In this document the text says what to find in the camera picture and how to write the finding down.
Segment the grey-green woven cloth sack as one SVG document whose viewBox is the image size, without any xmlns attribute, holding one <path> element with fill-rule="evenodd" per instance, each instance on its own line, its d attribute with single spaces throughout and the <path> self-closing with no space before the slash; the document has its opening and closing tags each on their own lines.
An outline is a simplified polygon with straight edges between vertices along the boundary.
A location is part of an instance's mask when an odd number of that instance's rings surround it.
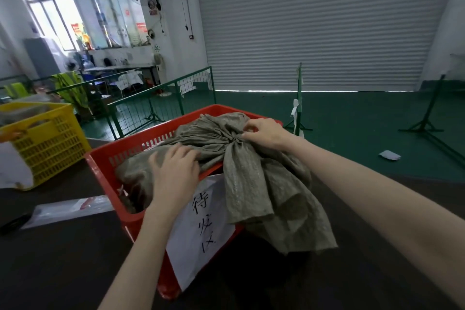
<svg viewBox="0 0 465 310">
<path fill-rule="evenodd" d="M 161 165 L 170 146 L 192 146 L 200 152 L 201 173 L 223 164 L 230 224 L 243 225 L 284 255 L 337 248 L 328 216 L 311 192 L 310 170 L 293 154 L 245 140 L 248 120 L 240 112 L 200 114 L 156 147 L 118 164 L 115 177 L 146 208 L 155 182 L 149 165 L 152 151 Z"/>
</svg>

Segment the green fence post stand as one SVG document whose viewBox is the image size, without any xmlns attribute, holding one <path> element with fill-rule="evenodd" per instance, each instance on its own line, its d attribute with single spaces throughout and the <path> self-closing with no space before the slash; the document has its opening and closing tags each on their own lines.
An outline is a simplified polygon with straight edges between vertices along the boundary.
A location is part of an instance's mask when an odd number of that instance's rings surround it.
<svg viewBox="0 0 465 310">
<path fill-rule="evenodd" d="M 291 112 L 292 120 L 284 126 L 284 129 L 291 131 L 294 135 L 298 137 L 305 138 L 305 131 L 313 131 L 313 129 L 306 128 L 302 122 L 302 89 L 303 89 L 303 77 L 302 77 L 302 62 L 299 63 L 299 66 L 296 70 L 298 85 L 297 85 L 297 95 L 293 101 L 293 109 Z"/>
</svg>

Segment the person's left forearm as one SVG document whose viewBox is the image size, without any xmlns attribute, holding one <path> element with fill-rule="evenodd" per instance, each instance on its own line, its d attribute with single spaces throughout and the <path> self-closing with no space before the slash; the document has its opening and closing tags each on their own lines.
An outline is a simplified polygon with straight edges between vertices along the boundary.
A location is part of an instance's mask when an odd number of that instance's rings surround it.
<svg viewBox="0 0 465 310">
<path fill-rule="evenodd" d="M 185 204 L 150 206 L 137 239 L 97 310 L 151 310 L 166 245 Z"/>
</svg>

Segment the grey metal cabinet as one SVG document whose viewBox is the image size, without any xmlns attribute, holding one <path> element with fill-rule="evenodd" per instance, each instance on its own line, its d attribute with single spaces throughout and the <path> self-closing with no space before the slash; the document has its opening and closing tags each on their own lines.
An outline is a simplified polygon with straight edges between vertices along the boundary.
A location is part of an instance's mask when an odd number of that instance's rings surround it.
<svg viewBox="0 0 465 310">
<path fill-rule="evenodd" d="M 39 78 L 48 78 L 67 71 L 67 56 L 55 39 L 24 38 L 22 43 Z"/>
</svg>

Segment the grey work desk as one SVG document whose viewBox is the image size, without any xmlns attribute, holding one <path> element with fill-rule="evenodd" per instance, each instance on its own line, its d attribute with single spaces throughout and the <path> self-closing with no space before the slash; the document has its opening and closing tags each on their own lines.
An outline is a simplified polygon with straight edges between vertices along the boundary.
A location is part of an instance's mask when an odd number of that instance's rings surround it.
<svg viewBox="0 0 465 310">
<path fill-rule="evenodd" d="M 154 84 L 160 84 L 160 79 L 158 77 L 157 66 L 151 63 L 130 63 L 123 65 L 111 65 L 111 66 L 95 66 L 91 68 L 84 69 L 83 73 L 96 73 L 96 72 L 124 72 L 129 70 L 148 70 L 152 82 Z"/>
</svg>

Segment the person's right forearm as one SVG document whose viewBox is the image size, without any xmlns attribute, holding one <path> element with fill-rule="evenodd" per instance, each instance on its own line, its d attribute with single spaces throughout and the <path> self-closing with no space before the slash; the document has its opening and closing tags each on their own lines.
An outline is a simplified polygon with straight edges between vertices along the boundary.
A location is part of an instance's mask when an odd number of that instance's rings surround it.
<svg viewBox="0 0 465 310">
<path fill-rule="evenodd" d="M 465 310 L 465 220 L 404 185 L 301 137 L 291 136 L 284 147 Z"/>
</svg>

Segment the clear plastic bag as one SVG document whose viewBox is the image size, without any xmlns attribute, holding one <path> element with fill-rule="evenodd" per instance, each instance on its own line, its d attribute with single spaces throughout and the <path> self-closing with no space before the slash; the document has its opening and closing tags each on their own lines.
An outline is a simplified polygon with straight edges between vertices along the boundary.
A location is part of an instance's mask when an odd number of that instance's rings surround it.
<svg viewBox="0 0 465 310">
<path fill-rule="evenodd" d="M 106 195 L 38 205 L 21 230 L 114 211 Z"/>
</svg>

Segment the person's left hand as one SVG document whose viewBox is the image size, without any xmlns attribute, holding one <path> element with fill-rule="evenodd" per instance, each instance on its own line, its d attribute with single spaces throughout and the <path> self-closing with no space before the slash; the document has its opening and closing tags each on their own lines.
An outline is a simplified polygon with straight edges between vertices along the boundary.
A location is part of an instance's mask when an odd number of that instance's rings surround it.
<svg viewBox="0 0 465 310">
<path fill-rule="evenodd" d="M 170 146 L 162 163 L 159 163 L 160 176 L 153 177 L 152 201 L 147 213 L 163 218 L 176 218 L 193 198 L 199 184 L 199 152 L 192 148 L 192 163 L 178 163 L 176 150 L 181 144 Z"/>
</svg>

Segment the white paper on fence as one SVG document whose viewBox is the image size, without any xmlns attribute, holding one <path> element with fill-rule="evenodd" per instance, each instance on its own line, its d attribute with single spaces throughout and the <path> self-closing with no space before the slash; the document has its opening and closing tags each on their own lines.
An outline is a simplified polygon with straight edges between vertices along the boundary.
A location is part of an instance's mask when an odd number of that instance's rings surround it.
<svg viewBox="0 0 465 310">
<path fill-rule="evenodd" d="M 191 91 L 212 91 L 211 69 L 202 70 L 177 80 L 177 86 L 182 95 Z"/>
</svg>

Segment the white handwritten paper label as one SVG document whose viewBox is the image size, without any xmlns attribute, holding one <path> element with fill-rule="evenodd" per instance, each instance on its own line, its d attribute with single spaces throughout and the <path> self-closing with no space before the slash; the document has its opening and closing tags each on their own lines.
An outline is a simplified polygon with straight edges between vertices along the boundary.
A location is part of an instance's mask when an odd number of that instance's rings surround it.
<svg viewBox="0 0 465 310">
<path fill-rule="evenodd" d="M 224 174 L 208 176 L 200 181 L 177 216 L 166 246 L 181 291 L 189 287 L 234 232 L 235 225 L 228 223 Z"/>
</svg>

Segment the yellow-green safety vest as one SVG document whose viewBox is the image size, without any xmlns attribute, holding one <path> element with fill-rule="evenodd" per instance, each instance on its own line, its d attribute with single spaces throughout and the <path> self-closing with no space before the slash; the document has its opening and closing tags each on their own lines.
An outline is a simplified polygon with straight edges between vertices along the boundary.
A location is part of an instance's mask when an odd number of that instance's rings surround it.
<svg viewBox="0 0 465 310">
<path fill-rule="evenodd" d="M 89 109 L 86 85 L 80 74 L 75 71 L 58 73 L 51 76 L 55 93 L 76 109 Z"/>
</svg>

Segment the grey roller shutter door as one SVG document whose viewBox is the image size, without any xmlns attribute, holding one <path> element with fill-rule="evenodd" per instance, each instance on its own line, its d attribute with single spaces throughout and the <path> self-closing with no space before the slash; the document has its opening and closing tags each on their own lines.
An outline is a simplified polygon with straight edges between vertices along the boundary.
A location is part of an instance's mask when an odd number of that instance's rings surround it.
<svg viewBox="0 0 465 310">
<path fill-rule="evenodd" d="M 413 91 L 448 0 L 199 0 L 218 90 Z"/>
</svg>

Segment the dark metal floor stand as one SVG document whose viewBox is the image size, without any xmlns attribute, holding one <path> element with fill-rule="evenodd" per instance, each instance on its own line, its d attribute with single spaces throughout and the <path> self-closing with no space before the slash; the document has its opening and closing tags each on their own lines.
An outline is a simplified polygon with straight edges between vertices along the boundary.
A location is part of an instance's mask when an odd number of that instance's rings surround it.
<svg viewBox="0 0 465 310">
<path fill-rule="evenodd" d="M 434 87 L 431 100 L 429 101 L 428 107 L 422 119 L 418 123 L 410 126 L 408 129 L 398 129 L 398 132 L 421 134 L 426 137 L 433 137 L 434 133 L 444 132 L 444 130 L 438 129 L 432 124 L 432 122 L 430 121 L 430 116 L 433 111 L 434 105 L 438 99 L 445 78 L 446 74 L 442 74 L 440 76 L 438 83 Z"/>
</svg>

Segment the grey cloth bundle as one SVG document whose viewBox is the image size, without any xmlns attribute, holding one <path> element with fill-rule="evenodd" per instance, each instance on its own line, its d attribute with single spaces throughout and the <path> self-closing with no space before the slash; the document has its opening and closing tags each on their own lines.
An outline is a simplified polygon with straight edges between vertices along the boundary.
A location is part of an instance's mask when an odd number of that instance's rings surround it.
<svg viewBox="0 0 465 310">
<path fill-rule="evenodd" d="M 48 104 L 39 104 L 0 111 L 0 128 L 39 114 L 46 113 L 50 110 L 51 107 Z"/>
</svg>

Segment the red plastic basket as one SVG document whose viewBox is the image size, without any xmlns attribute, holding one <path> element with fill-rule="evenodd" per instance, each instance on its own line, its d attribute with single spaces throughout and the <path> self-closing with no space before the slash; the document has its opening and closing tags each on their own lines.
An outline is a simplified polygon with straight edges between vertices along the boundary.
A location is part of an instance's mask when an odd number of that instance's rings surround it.
<svg viewBox="0 0 465 310">
<path fill-rule="evenodd" d="M 184 125 L 199 118 L 201 114 L 209 114 L 219 116 L 226 113 L 240 112 L 248 116 L 250 119 L 267 118 L 251 112 L 246 112 L 240 109 L 213 104 L 200 108 L 191 113 L 178 116 L 164 123 L 155 125 L 151 128 L 119 138 L 116 141 L 104 144 L 101 147 L 95 148 L 85 154 L 87 164 L 97 178 L 100 186 L 108 196 L 125 234 L 134 243 L 140 232 L 145 211 L 132 214 L 123 205 L 117 191 L 123 184 L 116 178 L 115 169 L 130 157 L 143 152 L 149 148 L 154 148 L 156 145 L 172 137 L 174 132 L 180 125 Z M 158 293 L 161 298 L 173 301 L 182 293 L 177 282 L 175 273 L 172 269 L 170 258 L 165 252 L 163 263 L 161 266 L 161 274 L 157 286 Z"/>
</svg>

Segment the black marker pen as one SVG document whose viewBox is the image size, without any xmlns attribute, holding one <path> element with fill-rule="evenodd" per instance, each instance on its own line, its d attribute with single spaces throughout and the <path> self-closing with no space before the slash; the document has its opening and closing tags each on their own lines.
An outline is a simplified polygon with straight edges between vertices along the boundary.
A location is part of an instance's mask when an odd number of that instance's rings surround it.
<svg viewBox="0 0 465 310">
<path fill-rule="evenodd" d="M 32 218 L 32 213 L 24 213 L 0 226 L 0 237 L 21 229 Z"/>
</svg>

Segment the yellow plastic basket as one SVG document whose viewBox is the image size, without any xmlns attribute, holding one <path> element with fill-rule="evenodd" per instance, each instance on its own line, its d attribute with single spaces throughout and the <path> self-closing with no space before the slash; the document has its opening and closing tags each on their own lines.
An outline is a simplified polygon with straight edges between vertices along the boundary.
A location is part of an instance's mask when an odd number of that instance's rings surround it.
<svg viewBox="0 0 465 310">
<path fill-rule="evenodd" d="M 48 104 L 51 110 L 0 128 L 0 143 L 12 143 L 31 169 L 33 188 L 74 165 L 91 150 L 71 104 L 9 102 L 0 105 L 0 111 L 39 104 Z"/>
</svg>

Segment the large window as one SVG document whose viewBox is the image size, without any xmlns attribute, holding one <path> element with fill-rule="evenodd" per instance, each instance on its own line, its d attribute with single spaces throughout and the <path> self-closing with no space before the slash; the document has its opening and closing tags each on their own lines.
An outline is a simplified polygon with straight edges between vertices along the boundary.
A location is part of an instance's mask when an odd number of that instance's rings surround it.
<svg viewBox="0 0 465 310">
<path fill-rule="evenodd" d="M 137 0 L 26 0 L 45 37 L 65 51 L 134 48 L 150 44 Z"/>
</svg>

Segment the person's right hand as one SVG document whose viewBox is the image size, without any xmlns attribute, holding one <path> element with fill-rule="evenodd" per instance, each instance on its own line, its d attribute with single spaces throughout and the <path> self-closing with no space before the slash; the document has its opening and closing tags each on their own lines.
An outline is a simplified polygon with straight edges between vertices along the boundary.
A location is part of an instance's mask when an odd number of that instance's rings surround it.
<svg viewBox="0 0 465 310">
<path fill-rule="evenodd" d="M 250 119 L 243 129 L 243 132 L 245 131 L 259 131 L 261 140 L 253 143 L 281 151 L 290 150 L 299 141 L 299 137 L 286 131 L 271 118 Z"/>
</svg>

